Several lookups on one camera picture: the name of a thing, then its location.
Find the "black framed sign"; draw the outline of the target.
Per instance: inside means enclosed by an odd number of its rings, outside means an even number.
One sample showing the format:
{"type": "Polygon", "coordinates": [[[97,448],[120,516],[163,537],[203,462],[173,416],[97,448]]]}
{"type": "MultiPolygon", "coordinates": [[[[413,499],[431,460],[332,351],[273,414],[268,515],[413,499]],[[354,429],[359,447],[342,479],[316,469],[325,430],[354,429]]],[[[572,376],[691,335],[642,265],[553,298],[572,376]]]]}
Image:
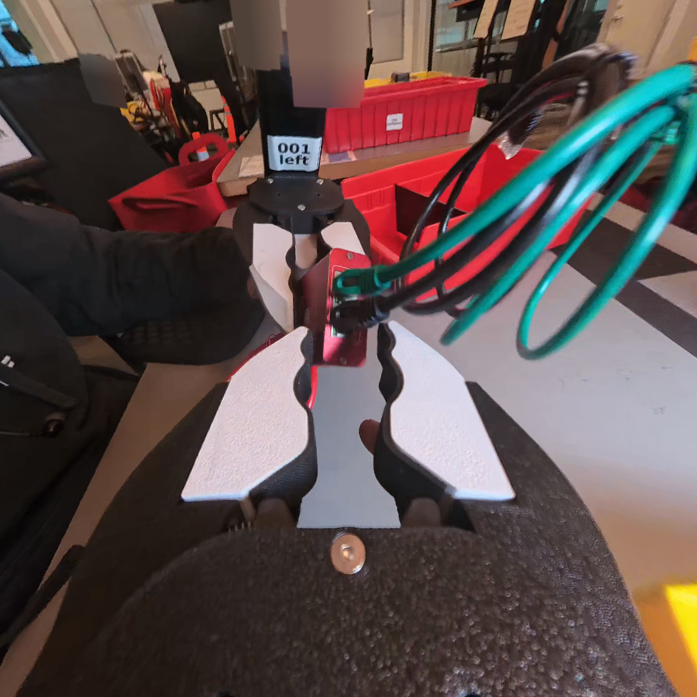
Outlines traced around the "black framed sign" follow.
{"type": "Polygon", "coordinates": [[[47,170],[50,161],[13,111],[1,101],[1,184],[47,170]]]}

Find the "black display screen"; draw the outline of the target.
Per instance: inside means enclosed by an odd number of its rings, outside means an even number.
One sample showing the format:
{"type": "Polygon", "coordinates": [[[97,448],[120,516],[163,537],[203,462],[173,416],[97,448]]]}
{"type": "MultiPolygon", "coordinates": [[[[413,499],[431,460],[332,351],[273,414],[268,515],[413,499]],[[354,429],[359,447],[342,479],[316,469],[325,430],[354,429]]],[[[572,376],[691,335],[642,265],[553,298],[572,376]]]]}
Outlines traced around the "black display screen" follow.
{"type": "Polygon", "coordinates": [[[229,1],[167,1],[152,9],[180,80],[207,82],[230,68],[231,49],[220,32],[232,21],[229,1]]]}

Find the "yellow plastic bin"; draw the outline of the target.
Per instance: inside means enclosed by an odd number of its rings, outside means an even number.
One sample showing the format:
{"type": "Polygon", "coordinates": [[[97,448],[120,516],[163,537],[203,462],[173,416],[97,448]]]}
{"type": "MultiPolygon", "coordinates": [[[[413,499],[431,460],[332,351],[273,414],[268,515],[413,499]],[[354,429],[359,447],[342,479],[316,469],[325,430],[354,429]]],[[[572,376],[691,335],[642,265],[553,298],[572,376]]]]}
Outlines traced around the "yellow plastic bin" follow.
{"type": "Polygon", "coordinates": [[[680,696],[696,695],[696,582],[665,583],[633,595],[643,629],[680,696]]]}

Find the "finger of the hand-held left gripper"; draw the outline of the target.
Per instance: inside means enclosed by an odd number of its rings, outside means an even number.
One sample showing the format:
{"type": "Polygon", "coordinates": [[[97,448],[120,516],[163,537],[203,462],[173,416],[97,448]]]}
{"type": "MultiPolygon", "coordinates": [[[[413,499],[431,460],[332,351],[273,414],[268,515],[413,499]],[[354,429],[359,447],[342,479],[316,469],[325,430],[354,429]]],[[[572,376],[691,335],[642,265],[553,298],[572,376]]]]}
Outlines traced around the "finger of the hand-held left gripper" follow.
{"type": "Polygon", "coordinates": [[[368,255],[351,222],[336,221],[327,225],[319,233],[319,239],[329,250],[341,249],[351,254],[368,255]]]}
{"type": "Polygon", "coordinates": [[[267,313],[285,333],[294,331],[302,322],[302,292],[292,232],[276,224],[255,222],[249,271],[267,313]]]}

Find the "red plastic bin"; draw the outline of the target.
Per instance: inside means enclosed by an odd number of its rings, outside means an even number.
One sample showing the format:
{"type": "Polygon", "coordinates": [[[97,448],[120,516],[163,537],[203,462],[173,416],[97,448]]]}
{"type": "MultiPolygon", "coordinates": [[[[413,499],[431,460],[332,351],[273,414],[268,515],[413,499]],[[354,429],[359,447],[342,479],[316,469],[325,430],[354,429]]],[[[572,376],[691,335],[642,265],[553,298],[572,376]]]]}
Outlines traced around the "red plastic bin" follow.
{"type": "MultiPolygon", "coordinates": [[[[431,158],[400,164],[386,170],[344,179],[342,183],[344,198],[353,201],[370,228],[373,264],[385,266],[396,264],[406,241],[406,238],[397,233],[395,229],[395,185],[404,186],[430,197],[440,179],[465,152],[465,150],[447,152],[431,158]]],[[[463,220],[466,215],[489,199],[509,180],[516,177],[541,153],[541,151],[523,148],[517,155],[507,160],[496,144],[488,147],[459,195],[453,211],[454,215],[450,219],[448,227],[453,227],[463,220]]],[[[454,185],[450,185],[446,192],[440,196],[440,202],[447,203],[453,187],[454,185]]],[[[587,199],[552,242],[548,243],[547,249],[564,245],[570,239],[590,200],[591,198],[587,199]]],[[[520,233],[524,224],[531,220],[539,206],[540,203],[536,203],[531,212],[526,213],[520,221],[511,226],[500,240],[484,250],[479,257],[476,257],[457,274],[448,278],[445,282],[446,289],[456,289],[460,284],[473,279],[476,274],[488,266],[520,233]]],[[[421,239],[415,246],[416,250],[433,242],[437,229],[438,224],[425,227],[421,239]]]]}

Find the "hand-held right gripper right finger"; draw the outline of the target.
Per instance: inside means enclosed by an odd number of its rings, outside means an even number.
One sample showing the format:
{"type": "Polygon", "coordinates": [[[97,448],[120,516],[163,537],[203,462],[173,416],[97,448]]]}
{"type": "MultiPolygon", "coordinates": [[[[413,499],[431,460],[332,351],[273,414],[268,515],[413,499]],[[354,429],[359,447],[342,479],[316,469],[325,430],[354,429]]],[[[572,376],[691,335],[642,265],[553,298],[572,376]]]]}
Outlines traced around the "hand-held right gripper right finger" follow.
{"type": "Polygon", "coordinates": [[[397,505],[508,502],[514,489],[464,377],[396,321],[378,327],[379,390],[386,406],[374,472],[397,505]]]}

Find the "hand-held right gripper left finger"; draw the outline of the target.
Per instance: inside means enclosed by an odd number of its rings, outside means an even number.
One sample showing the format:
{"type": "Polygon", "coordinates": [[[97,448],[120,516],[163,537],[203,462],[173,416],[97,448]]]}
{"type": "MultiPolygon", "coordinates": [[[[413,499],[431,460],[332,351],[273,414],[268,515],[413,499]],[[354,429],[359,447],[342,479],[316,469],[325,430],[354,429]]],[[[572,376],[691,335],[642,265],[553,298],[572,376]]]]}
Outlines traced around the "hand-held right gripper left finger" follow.
{"type": "Polygon", "coordinates": [[[254,516],[270,499],[298,518],[317,481],[313,337],[299,327],[231,375],[180,494],[184,502],[234,501],[254,516]]]}

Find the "black bin divider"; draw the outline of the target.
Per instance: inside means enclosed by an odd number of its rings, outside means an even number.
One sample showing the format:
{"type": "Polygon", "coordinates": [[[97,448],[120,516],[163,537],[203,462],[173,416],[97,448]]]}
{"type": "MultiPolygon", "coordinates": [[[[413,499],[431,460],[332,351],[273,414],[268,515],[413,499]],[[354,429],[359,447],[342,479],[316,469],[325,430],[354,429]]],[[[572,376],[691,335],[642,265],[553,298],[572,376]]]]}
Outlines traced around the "black bin divider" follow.
{"type": "MultiPolygon", "coordinates": [[[[427,207],[428,202],[428,196],[421,195],[404,186],[395,185],[396,232],[404,238],[408,238],[427,207]]],[[[437,201],[430,210],[424,227],[439,224],[445,217],[446,208],[446,204],[437,201]]]]}

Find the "red ethernet splitter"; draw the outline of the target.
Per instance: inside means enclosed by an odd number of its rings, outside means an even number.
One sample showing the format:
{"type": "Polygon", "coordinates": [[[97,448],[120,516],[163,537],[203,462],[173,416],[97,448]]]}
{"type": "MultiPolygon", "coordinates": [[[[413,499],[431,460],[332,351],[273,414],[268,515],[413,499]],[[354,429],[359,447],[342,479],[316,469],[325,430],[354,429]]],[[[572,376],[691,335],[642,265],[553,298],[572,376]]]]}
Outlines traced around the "red ethernet splitter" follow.
{"type": "Polygon", "coordinates": [[[360,367],[367,355],[365,328],[348,334],[339,333],[330,323],[335,306],[333,280],[346,270],[368,268],[370,260],[364,254],[346,249],[331,249],[301,279],[302,324],[313,337],[315,364],[338,367],[360,367]]]}

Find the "red ribbed crate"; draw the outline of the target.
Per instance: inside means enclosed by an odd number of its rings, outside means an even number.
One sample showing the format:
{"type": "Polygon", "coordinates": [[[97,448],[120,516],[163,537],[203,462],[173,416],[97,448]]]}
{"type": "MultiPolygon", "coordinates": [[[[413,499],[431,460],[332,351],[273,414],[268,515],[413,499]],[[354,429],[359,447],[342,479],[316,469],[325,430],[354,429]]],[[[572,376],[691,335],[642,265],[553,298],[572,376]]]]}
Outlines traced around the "red ribbed crate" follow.
{"type": "Polygon", "coordinates": [[[486,85],[478,77],[434,77],[366,88],[358,107],[327,110],[323,149],[334,154],[466,133],[486,85]]]}

